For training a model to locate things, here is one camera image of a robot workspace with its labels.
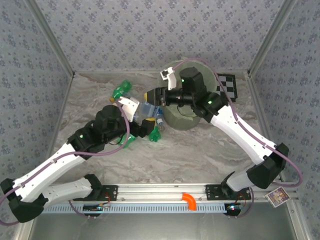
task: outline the green plastic toy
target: green plastic toy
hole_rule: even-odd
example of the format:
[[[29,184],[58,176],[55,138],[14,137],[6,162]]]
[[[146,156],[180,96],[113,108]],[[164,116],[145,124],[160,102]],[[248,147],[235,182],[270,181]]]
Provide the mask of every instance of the green plastic toy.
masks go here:
[[[131,88],[131,83],[128,80],[124,80],[118,87],[115,88],[115,90],[113,90],[110,101],[114,103],[115,100],[120,98],[124,93],[129,92]]]
[[[158,126],[156,126],[153,131],[149,134],[149,140],[151,142],[158,142],[161,139],[161,134],[159,132]]]
[[[120,145],[120,146],[121,146],[122,144],[124,144],[124,142],[125,142],[125,140],[126,140],[126,137],[127,137],[127,134],[123,135],[121,141],[120,141],[120,138],[118,138],[118,141],[120,141],[120,142],[119,142],[119,145]],[[136,137],[130,134],[130,136],[129,136],[129,138],[128,138],[128,141],[126,142],[126,145],[125,145],[123,148],[125,149],[126,147],[128,147],[128,146],[130,145],[130,143],[134,142],[135,140],[136,140]]]

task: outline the blue patterned wall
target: blue patterned wall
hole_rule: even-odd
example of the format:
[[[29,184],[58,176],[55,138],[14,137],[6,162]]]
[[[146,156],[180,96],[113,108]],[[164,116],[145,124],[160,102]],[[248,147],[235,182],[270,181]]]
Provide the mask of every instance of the blue patterned wall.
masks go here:
[[[320,3],[298,1],[254,76],[274,140],[303,172],[298,191],[320,239]],[[289,181],[298,179],[287,167]]]
[[[37,0],[73,70],[249,68],[283,0]]]
[[[23,0],[1,1],[0,181],[20,177],[43,162],[69,77]],[[8,202],[3,221],[14,220]],[[14,227],[0,226],[0,239]]]

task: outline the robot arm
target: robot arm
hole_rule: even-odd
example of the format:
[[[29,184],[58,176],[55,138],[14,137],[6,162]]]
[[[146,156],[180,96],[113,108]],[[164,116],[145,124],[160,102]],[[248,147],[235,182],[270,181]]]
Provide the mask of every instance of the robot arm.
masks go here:
[[[251,186],[266,189],[284,169],[286,161],[250,137],[238,123],[242,123],[256,138],[263,140],[268,146],[273,146],[273,149],[285,156],[289,153],[287,146],[283,143],[276,145],[266,139],[239,116],[236,120],[227,101],[217,93],[207,91],[203,76],[195,67],[185,68],[179,75],[182,88],[155,88],[146,94],[148,103],[161,106],[191,106],[198,117],[224,131],[248,154],[254,166],[237,174],[233,172],[226,177],[221,183],[226,196],[234,196],[241,189]]]
[[[149,135],[154,129],[154,121],[144,120],[139,125],[132,119],[139,102],[124,97],[121,97],[119,102],[123,104],[122,109],[130,121],[130,134],[141,138]],[[37,217],[44,208],[63,201],[78,198],[96,199],[101,193],[102,185],[94,174],[88,174],[74,182],[51,185],[91,156],[68,154],[59,160],[56,159],[71,152],[99,153],[104,150],[106,144],[124,136],[126,132],[126,123],[119,108],[107,105],[96,114],[95,120],[78,129],[54,155],[34,170],[15,180],[7,178],[2,181],[0,186],[5,194],[17,188],[7,198],[10,209],[18,221],[28,222]]]

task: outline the small label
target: small label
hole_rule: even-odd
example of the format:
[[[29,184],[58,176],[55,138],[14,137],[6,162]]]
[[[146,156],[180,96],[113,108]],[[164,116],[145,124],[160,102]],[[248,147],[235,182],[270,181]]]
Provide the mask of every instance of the small label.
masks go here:
[[[269,192],[265,197],[274,208],[279,207],[290,199],[290,196],[282,186]]]

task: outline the white marble floor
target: white marble floor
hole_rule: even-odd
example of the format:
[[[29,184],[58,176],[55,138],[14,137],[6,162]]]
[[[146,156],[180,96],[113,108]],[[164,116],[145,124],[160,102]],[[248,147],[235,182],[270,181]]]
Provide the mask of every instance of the white marble floor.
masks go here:
[[[109,105],[115,86],[127,79],[132,93],[143,93],[157,87],[159,74],[91,73],[76,74],[71,85],[62,124],[56,141],[58,149],[67,138],[95,118]],[[236,80],[238,114],[260,131],[246,81]],[[106,145],[105,150],[116,146]],[[103,184],[116,183],[220,183],[232,171],[251,165],[246,153],[218,128],[203,119],[197,127],[178,131],[166,126],[158,142],[147,137],[137,138],[131,145],[114,155],[91,157],[60,178],[59,182],[74,181],[85,174],[96,174]]]

